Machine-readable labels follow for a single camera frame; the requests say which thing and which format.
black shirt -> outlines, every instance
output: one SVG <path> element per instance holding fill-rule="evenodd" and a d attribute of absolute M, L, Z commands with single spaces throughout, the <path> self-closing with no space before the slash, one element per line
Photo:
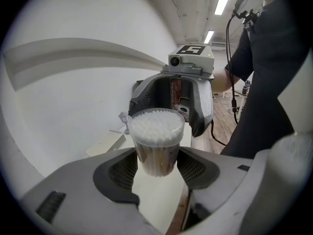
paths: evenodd
<path fill-rule="evenodd" d="M 244 30 L 231 58 L 235 76 L 246 81 L 253 71 L 254 74 L 239 123 L 221 154 L 252 159 L 258 151 L 271 148 L 293 132 L 277 97 L 308 52 L 284 0 L 262 7 L 250 39 Z"/>

table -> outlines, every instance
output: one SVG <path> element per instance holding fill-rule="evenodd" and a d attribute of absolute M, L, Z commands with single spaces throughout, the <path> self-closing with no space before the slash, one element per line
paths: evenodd
<path fill-rule="evenodd" d="M 237 114 L 237 119 L 240 118 L 240 115 L 241 115 L 241 112 L 243 110 L 243 106 L 244 106 L 244 102 L 245 102 L 245 98 L 248 97 L 247 94 L 242 94 L 242 92 L 240 90 L 235 90 L 235 93 L 238 94 L 238 96 L 241 98 L 240 100 L 240 107 L 239 107 L 239 112 Z M 229 100 L 229 109 L 231 109 L 231 100 L 232 100 L 232 97 L 230 98 Z"/>
<path fill-rule="evenodd" d="M 130 135 L 125 135 L 126 142 L 121 149 L 134 147 Z M 191 127 L 185 123 L 184 135 L 180 142 L 181 146 L 191 146 Z M 153 177 L 147 175 L 138 159 L 138 171 L 134 177 L 132 192 L 139 196 L 139 212 L 162 234 L 166 234 L 172 226 L 172 220 L 177 219 L 176 213 L 181 202 L 184 189 L 187 188 L 180 172 L 175 166 L 174 170 L 166 177 Z"/>

white wall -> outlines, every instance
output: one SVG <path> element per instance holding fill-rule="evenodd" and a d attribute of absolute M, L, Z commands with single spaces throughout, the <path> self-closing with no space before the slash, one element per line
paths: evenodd
<path fill-rule="evenodd" d="M 18 71 L 9 60 L 14 53 L 5 62 L 1 56 L 1 109 L 18 148 L 43 176 L 82 158 L 105 132 L 121 127 L 117 115 L 128 110 L 134 82 L 156 74 L 177 47 L 148 0 L 31 0 L 9 33 L 2 54 L 31 42 L 36 48 L 29 52 L 32 62 L 25 55 L 18 60 Z M 51 60 L 42 58 L 49 53 L 36 53 L 36 41 L 60 38 L 95 39 L 106 47 L 94 49 L 101 55 L 88 49 L 81 57 L 58 52 Z M 114 54 L 108 43 L 123 48 Z M 151 59 L 129 56 L 139 52 Z"/>
<path fill-rule="evenodd" d="M 213 50 L 212 52 L 213 52 L 213 55 L 214 55 L 214 69 L 216 71 L 224 69 L 225 66 L 227 65 L 226 50 Z M 253 77 L 253 73 L 248 78 L 248 80 L 250 82 L 252 82 L 252 77 Z M 240 79 L 235 84 L 235 89 L 241 91 L 243 89 L 244 85 L 245 85 L 245 82 Z"/>

wooden floor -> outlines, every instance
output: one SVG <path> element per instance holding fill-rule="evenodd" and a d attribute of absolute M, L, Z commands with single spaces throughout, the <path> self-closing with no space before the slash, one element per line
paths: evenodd
<path fill-rule="evenodd" d="M 225 94 L 224 99 L 222 95 L 214 95 L 213 99 L 213 120 L 214 129 L 213 134 L 219 141 L 227 144 L 231 134 L 233 133 L 236 123 L 234 115 L 228 109 L 231 94 Z M 197 138 L 191 139 L 191 146 L 195 149 L 204 150 L 220 154 L 224 146 L 216 142 L 211 136 L 211 125 L 207 130 Z"/>

